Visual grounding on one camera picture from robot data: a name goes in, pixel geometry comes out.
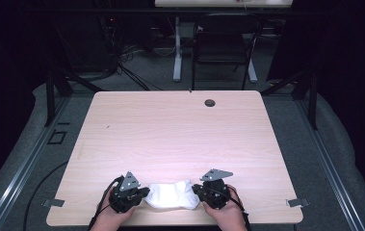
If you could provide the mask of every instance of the human hand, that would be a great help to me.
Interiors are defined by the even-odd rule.
[[[111,188],[106,197],[104,198],[101,206],[101,213],[98,215],[95,224],[92,226],[91,231],[115,231],[129,218],[132,217],[135,210],[135,206],[128,210],[126,213],[119,214],[113,210],[110,206],[109,197],[113,188]]]
[[[239,201],[239,197],[236,194],[236,189],[232,186],[229,188],[230,196]],[[243,219],[242,210],[233,201],[227,201],[227,204],[223,208],[217,210],[212,209],[206,202],[202,202],[203,208],[206,214],[214,218],[218,224],[218,227],[222,231],[246,231],[245,220]]]

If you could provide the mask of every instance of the floor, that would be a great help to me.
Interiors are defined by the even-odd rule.
[[[277,44],[275,39],[261,38],[253,55],[258,82],[248,83],[246,90],[262,91]],[[123,66],[143,78],[151,90],[189,90],[191,85],[190,48],[183,47],[182,79],[172,81],[174,53],[158,48],[152,53],[134,51]],[[202,68],[203,79],[228,75],[240,87],[243,72],[230,69]],[[84,73],[91,80],[97,74]],[[92,81],[104,90],[143,90],[123,71],[109,78]],[[0,230],[86,230],[87,227],[50,227],[45,218],[48,208],[41,204],[54,198],[81,125],[92,100],[92,92],[70,82],[74,93],[69,98],[56,94],[57,116],[49,127],[46,120],[45,85],[34,91],[37,103],[33,114],[10,158],[0,171]],[[205,89],[224,90],[225,82],[201,83]],[[318,130],[305,120],[304,101],[294,101],[287,86],[264,96],[275,135],[299,198],[310,205],[302,208],[304,220],[297,224],[253,224],[253,230],[365,230],[365,182],[354,166],[352,144],[342,123],[319,96]],[[60,144],[50,139],[56,131],[65,133]],[[121,230],[217,230],[216,227],[124,227]]]

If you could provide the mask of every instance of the gray carpet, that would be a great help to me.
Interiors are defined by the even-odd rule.
[[[253,62],[259,82],[257,84],[248,84],[247,90],[264,90],[269,86],[265,83],[265,78],[274,54],[275,45],[276,41],[272,39],[261,38],[258,40]],[[123,65],[162,90],[188,90],[191,85],[191,54],[189,48],[184,48],[183,54],[182,80],[179,83],[174,83],[171,77],[173,54],[164,57],[156,53],[135,52],[128,57],[132,59]],[[215,68],[203,69],[203,71],[209,70],[218,71]],[[241,69],[238,69],[234,75],[237,75],[240,79],[242,74]],[[124,73],[94,83],[105,90],[142,90]],[[203,82],[201,84],[204,88],[211,87],[211,89],[225,87],[224,82]],[[46,144],[39,152],[39,159],[34,169],[27,182],[25,182],[19,197],[7,213],[4,223],[0,225],[0,230],[22,230],[25,210],[35,187],[52,169],[69,159],[92,98],[89,90],[77,83],[71,83],[71,85],[75,93],[68,99],[63,112],[57,118],[57,123],[52,128],[57,132],[65,133],[64,141],[61,144]],[[158,90],[150,85],[149,87],[152,90]],[[318,148],[309,133],[308,124],[303,120],[304,114],[300,111],[298,102],[289,97],[288,92],[290,90],[291,87],[287,87],[280,90],[275,96],[266,96],[264,102],[296,194],[299,198],[307,198],[311,202],[309,206],[302,209],[304,219],[297,224],[297,230],[351,230],[336,194],[323,170],[319,160]],[[36,108],[10,158],[0,171],[0,199],[22,162],[33,151],[38,137],[44,130],[43,124],[46,120],[45,86],[40,86],[34,91],[34,94],[37,97]],[[318,101],[317,124],[320,136],[326,145],[326,150],[365,225],[365,183],[354,167],[352,144],[342,123],[321,97]],[[64,170],[65,166],[52,173],[35,194],[29,210],[27,230],[86,230],[86,227],[49,227],[45,223],[48,208],[41,206],[41,203],[44,199],[54,198]],[[288,231],[294,229],[295,227],[291,224],[252,225],[252,230],[255,231]],[[215,230],[215,227],[148,227],[144,230]]]

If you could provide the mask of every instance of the light wood surface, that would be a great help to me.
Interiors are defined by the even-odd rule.
[[[290,8],[293,0],[155,0],[156,7]]]
[[[207,99],[216,102],[205,106]],[[103,191],[128,170],[142,187],[233,172],[233,185],[251,223],[297,223],[300,208],[260,93],[249,90],[112,91],[94,96],[47,223],[88,225]],[[159,210],[142,201],[124,225],[215,222],[201,204],[191,211]]]

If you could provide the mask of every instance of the chair leg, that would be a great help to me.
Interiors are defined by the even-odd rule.
[[[245,77],[243,78],[242,90],[245,89],[247,80],[248,80],[248,64],[246,65],[246,69],[245,69]]]
[[[192,61],[192,84],[191,90],[195,89],[195,61]]]

